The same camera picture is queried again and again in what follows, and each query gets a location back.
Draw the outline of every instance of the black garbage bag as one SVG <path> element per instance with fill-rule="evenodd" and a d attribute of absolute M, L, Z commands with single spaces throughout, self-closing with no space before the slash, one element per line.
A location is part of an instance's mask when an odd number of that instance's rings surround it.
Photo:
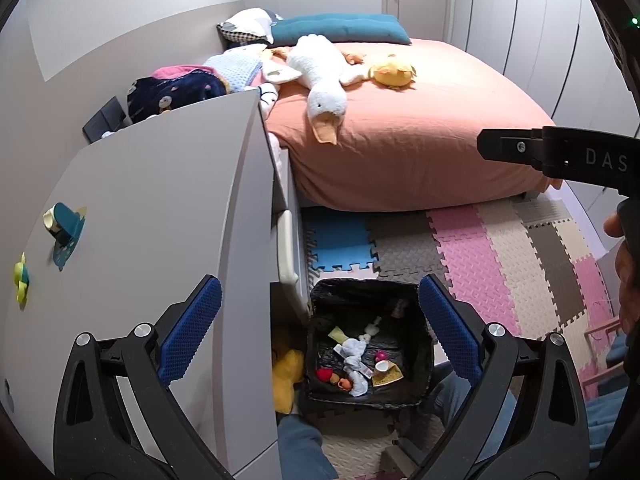
<path fill-rule="evenodd" d="M 322 280 L 311 291 L 314 314 L 310 320 L 306 348 L 306 395 L 309 400 L 335 404 L 357 404 L 380 410 L 399 410 L 420 403 L 433 370 L 433 341 L 424 314 L 418 305 L 418 287 L 409 283 L 335 278 Z M 406 301 L 404 315 L 391 314 L 399 300 Z M 335 351 L 336 342 L 328 333 L 338 326 L 347 337 L 357 339 L 377 316 L 382 318 L 367 345 L 362 362 L 371 370 L 376 352 L 385 351 L 398 365 L 404 378 L 373 387 L 353 397 L 337 386 L 316 378 L 318 368 L 332 368 L 345 377 L 344 360 Z"/>

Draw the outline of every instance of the white wardrobe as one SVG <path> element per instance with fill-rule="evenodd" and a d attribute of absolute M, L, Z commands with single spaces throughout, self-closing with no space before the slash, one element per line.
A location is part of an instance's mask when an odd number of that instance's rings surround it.
<path fill-rule="evenodd" d="M 634 137 L 640 117 L 590 0 L 453 0 L 451 43 L 527 92 L 558 126 Z M 618 192 L 570 183 L 604 246 Z"/>

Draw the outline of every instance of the blue jeans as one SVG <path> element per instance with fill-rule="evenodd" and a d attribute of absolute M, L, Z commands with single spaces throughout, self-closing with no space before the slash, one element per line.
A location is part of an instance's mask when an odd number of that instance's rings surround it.
<path fill-rule="evenodd" d="M 418 409 L 423 413 L 433 413 L 442 421 L 442 425 L 448 428 L 470 389 L 471 386 L 466 379 L 462 379 L 452 372 L 437 384 Z M 596 468 L 600 463 L 604 445 L 611 434 L 616 418 L 618 418 L 625 394 L 626 388 L 585 402 L 589 426 L 590 469 Z M 515 407 L 515 397 L 511 392 L 507 392 L 494 428 L 478 456 L 478 462 L 498 452 Z M 398 444 L 415 463 L 422 463 L 426 458 L 426 454 L 414 446 L 410 440 L 400 438 Z"/>
<path fill-rule="evenodd" d="M 437 384 L 418 409 L 423 413 L 433 413 L 440 418 L 442 425 L 448 428 L 470 389 L 471 386 L 467 380 L 451 373 Z M 613 429 L 625 393 L 626 388 L 586 402 L 592 469 L 600 462 L 602 450 Z M 508 392 L 478 460 L 484 460 L 497 453 L 515 407 L 516 399 L 511 392 Z M 415 463 L 422 463 L 426 458 L 426 454 L 415 447 L 410 440 L 400 438 L 398 444 Z M 282 480 L 338 478 L 334 466 L 322 452 L 322 435 L 298 415 L 287 415 L 280 421 L 278 450 Z"/>
<path fill-rule="evenodd" d="M 278 425 L 282 480 L 334 480 L 334 466 L 322 452 L 322 435 L 299 415 L 287 415 Z"/>

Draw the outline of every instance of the salmon pink bedsheet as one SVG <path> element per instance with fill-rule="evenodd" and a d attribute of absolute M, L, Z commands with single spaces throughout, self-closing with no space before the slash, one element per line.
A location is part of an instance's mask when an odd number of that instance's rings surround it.
<path fill-rule="evenodd" d="M 482 61 L 439 41 L 342 43 L 372 64 L 388 54 L 417 71 L 399 91 L 366 81 L 347 88 L 338 144 L 319 144 L 306 118 L 308 91 L 287 83 L 267 128 L 289 149 L 298 189 L 351 211 L 402 211 L 544 191 L 552 181 L 527 166 L 489 162 L 476 150 L 483 128 L 553 124 L 522 90 Z"/>

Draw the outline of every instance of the yellow plush toy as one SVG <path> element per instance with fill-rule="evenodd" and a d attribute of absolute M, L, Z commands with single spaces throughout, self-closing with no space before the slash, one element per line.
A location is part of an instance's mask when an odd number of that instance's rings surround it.
<path fill-rule="evenodd" d="M 384 61 L 369 68 L 370 79 L 373 78 L 393 90 L 409 85 L 414 81 L 414 77 L 415 68 L 399 60 L 396 54 L 389 54 Z"/>
<path fill-rule="evenodd" d="M 278 413 L 291 413 L 293 408 L 293 385 L 303 377 L 305 357 L 300 350 L 289 349 L 289 337 L 283 333 L 273 334 L 273 358 L 271 381 L 273 381 L 273 404 Z"/>

